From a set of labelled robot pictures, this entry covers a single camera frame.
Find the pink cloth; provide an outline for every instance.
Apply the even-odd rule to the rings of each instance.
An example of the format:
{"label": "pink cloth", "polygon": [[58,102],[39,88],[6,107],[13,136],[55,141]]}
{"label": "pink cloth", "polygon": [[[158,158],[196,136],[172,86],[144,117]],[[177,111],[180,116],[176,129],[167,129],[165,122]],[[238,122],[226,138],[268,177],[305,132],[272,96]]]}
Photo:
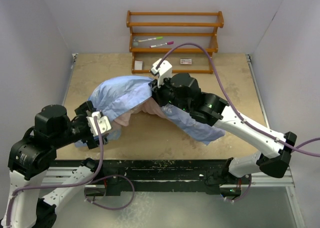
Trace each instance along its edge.
{"label": "pink cloth", "polygon": [[151,97],[144,103],[139,104],[130,111],[115,118],[111,123],[112,129],[119,129],[121,126],[128,126],[131,114],[136,114],[141,111],[152,115],[158,115],[161,118],[167,118],[166,115],[161,111],[161,108],[156,101]]}

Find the black base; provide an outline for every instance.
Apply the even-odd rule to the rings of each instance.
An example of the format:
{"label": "black base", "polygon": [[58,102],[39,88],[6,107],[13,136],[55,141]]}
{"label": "black base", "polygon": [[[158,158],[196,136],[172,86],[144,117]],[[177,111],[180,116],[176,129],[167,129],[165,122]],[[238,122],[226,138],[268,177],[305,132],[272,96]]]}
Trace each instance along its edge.
{"label": "black base", "polygon": [[36,205],[36,222],[32,228],[51,228],[54,226],[57,215],[55,214],[56,206],[49,205],[43,199],[38,199]]}
{"label": "black base", "polygon": [[[81,161],[54,161],[51,167],[77,167]],[[128,177],[137,192],[204,192],[220,195],[220,185],[237,184],[222,176],[226,160],[104,160],[99,177],[120,174]],[[245,177],[242,184],[248,184]],[[121,178],[107,180],[107,196],[119,196],[131,191],[130,184]]]}

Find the cable clip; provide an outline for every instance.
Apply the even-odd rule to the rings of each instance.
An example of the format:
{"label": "cable clip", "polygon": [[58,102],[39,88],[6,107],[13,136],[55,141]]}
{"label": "cable clip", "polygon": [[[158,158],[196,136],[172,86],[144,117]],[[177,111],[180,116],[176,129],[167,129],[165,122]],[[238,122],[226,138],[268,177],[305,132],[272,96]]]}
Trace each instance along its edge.
{"label": "cable clip", "polygon": [[84,202],[89,202],[89,203],[91,203],[91,204],[94,203],[94,201],[91,201],[91,200],[89,200],[88,198],[85,198]]}
{"label": "cable clip", "polygon": [[18,196],[18,194],[16,194],[15,196],[10,195],[10,196],[9,196],[9,200],[12,200],[13,198],[16,198],[17,196]]}

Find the fabric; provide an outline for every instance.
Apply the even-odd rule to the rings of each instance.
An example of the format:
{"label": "fabric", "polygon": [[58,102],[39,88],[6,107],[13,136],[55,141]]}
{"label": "fabric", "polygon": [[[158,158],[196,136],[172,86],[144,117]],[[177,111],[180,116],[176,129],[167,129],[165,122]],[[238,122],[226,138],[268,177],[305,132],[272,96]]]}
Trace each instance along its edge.
{"label": "fabric", "polygon": [[112,130],[109,131],[108,140],[118,139],[121,126],[128,126],[131,114],[141,111],[172,121],[192,138],[206,145],[225,135],[224,130],[199,123],[171,104],[159,107],[151,98],[151,81],[151,78],[144,76],[115,77],[103,82],[93,91],[89,100],[111,122]]}

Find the green marker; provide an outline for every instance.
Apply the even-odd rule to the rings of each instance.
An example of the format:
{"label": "green marker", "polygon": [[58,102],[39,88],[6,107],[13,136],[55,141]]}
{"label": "green marker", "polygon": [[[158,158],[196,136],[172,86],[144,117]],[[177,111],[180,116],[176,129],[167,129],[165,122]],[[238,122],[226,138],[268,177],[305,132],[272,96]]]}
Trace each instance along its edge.
{"label": "green marker", "polygon": [[138,42],[147,42],[147,41],[159,40],[159,39],[163,39],[163,37],[152,37],[144,40],[138,40]]}

